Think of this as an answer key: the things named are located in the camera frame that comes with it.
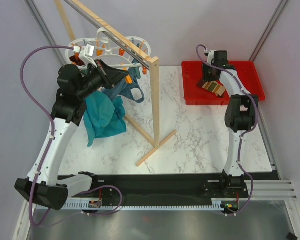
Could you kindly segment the white round clip hanger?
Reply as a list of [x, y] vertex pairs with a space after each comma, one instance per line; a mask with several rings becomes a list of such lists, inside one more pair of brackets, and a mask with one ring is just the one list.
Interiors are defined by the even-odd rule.
[[[68, 47], [79, 46], [83, 47], [87, 44], [94, 46], [93, 60], [102, 60], [108, 66], [121, 70], [129, 70], [129, 68], [136, 67], [133, 65], [132, 61], [134, 60], [127, 52], [123, 56], [119, 55], [119, 47], [115, 42], [113, 42], [108, 37], [105, 37], [103, 34], [105, 31], [98, 30], [96, 37], [84, 37], [73, 40]], [[127, 36], [129, 41], [135, 44], [140, 50], [142, 50], [147, 55], [151, 55], [152, 49], [149, 43], [138, 36]], [[74, 55], [72, 50], [65, 50], [65, 60], [67, 64], [72, 64], [70, 57]], [[80, 70], [83, 70], [85, 67], [78, 66]]]

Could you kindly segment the orange clothespin holding cloth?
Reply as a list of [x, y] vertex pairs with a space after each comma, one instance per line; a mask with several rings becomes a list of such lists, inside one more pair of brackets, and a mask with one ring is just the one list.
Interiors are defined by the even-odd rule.
[[132, 83], [133, 83], [132, 78], [131, 78], [130, 75], [128, 75], [128, 76], [125, 78], [125, 82], [126, 82], [127, 84], [132, 84]]

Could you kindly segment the teal cloth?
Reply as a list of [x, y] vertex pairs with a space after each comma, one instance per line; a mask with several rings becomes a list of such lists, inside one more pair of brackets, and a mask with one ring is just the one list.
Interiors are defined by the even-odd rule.
[[91, 147], [95, 139], [109, 138], [127, 131], [124, 121], [126, 110], [120, 96], [111, 100], [100, 91], [89, 96], [85, 103], [87, 109], [83, 115], [83, 121], [88, 138], [88, 147]]

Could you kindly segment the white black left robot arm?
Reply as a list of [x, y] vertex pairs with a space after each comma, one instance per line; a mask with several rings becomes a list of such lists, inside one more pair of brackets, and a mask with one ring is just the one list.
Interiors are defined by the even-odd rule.
[[69, 142], [87, 109], [86, 98], [100, 88], [112, 89], [128, 75], [128, 71], [110, 67], [102, 60], [88, 64], [86, 74], [74, 64], [59, 69], [59, 89], [52, 111], [47, 114], [50, 127], [46, 139], [27, 177], [17, 179], [14, 185], [25, 200], [58, 211], [68, 198], [83, 193], [94, 197], [99, 193], [93, 173], [82, 171], [64, 179], [58, 174]]

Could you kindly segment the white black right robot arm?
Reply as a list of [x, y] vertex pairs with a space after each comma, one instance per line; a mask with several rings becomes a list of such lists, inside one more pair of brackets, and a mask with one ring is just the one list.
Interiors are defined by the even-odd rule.
[[248, 134], [258, 124], [259, 97], [244, 87], [236, 68], [229, 64], [226, 50], [205, 50], [204, 55], [203, 79], [206, 83], [219, 81], [230, 97], [224, 116], [229, 132], [228, 154], [218, 190], [226, 198], [248, 198], [242, 158]]

